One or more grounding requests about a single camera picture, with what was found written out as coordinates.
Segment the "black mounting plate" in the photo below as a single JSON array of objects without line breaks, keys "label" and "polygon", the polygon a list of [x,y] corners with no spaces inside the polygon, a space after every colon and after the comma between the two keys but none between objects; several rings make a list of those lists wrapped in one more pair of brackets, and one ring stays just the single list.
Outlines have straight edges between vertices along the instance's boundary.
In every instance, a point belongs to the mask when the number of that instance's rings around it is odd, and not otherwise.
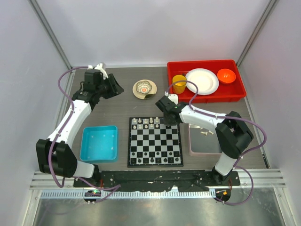
[{"label": "black mounting plate", "polygon": [[[212,174],[205,170],[124,170],[102,171],[101,177],[105,188],[120,184],[118,191],[121,192],[163,192],[170,191],[173,186],[177,186],[179,192],[197,192],[208,191],[207,186],[229,185],[228,180],[218,185]],[[232,171],[229,179],[232,186],[240,185],[237,171]]]}]

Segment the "chessboard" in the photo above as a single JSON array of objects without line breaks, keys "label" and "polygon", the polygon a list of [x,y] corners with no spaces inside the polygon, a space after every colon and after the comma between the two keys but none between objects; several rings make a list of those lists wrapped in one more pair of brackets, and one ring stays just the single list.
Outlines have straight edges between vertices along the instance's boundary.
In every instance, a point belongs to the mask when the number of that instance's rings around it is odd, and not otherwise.
[{"label": "chessboard", "polygon": [[165,126],[163,117],[129,121],[128,167],[183,166],[179,125]]}]

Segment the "orange bowl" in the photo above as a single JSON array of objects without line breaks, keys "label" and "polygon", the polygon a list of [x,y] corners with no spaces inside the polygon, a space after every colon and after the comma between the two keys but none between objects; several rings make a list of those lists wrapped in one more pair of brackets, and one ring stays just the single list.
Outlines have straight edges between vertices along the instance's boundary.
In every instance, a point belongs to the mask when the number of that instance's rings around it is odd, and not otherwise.
[{"label": "orange bowl", "polygon": [[230,69],[220,69],[217,73],[217,78],[221,83],[230,84],[235,81],[236,75]]}]

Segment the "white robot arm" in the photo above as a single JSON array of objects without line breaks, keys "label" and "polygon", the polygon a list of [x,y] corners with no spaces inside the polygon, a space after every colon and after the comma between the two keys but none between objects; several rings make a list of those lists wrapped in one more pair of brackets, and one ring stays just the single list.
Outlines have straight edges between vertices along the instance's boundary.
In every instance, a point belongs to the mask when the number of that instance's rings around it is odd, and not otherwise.
[{"label": "white robot arm", "polygon": [[60,131],[53,146],[51,156],[52,168],[57,176],[92,178],[95,181],[99,181],[98,166],[78,161],[71,151],[72,143],[83,121],[91,114],[99,99],[101,97],[109,99],[123,91],[122,87],[115,80],[114,75],[107,75],[103,64],[98,64],[95,68],[89,67],[85,72],[83,89],[78,90],[72,97],[74,109],[70,107],[55,131],[47,139],[38,140],[36,144],[40,171],[51,173],[48,162],[51,144],[73,112],[72,117],[63,130]]},{"label": "white robot arm", "polygon": [[[222,154],[213,168],[213,175],[217,183],[227,179],[240,154],[253,139],[253,134],[243,121],[219,119],[217,116],[226,116],[223,113],[213,113],[198,108],[192,110],[187,103],[178,103],[175,94],[162,97],[156,106],[164,113],[164,124],[166,125],[187,123],[216,131],[222,149]],[[216,117],[197,113],[196,109]],[[230,112],[227,116],[240,117],[236,112]]]}]

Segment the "yellow cup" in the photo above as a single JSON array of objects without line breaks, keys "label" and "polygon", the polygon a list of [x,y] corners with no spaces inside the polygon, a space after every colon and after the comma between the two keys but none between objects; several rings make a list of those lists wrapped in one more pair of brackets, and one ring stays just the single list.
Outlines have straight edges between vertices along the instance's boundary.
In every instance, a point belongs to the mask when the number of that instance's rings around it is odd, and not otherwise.
[{"label": "yellow cup", "polygon": [[[176,75],[175,77],[173,77],[173,83],[176,81],[181,81],[181,80],[187,80],[185,76],[183,75]],[[181,94],[184,92],[186,88],[186,82],[178,82],[176,84],[173,85],[173,92],[176,94]]]}]

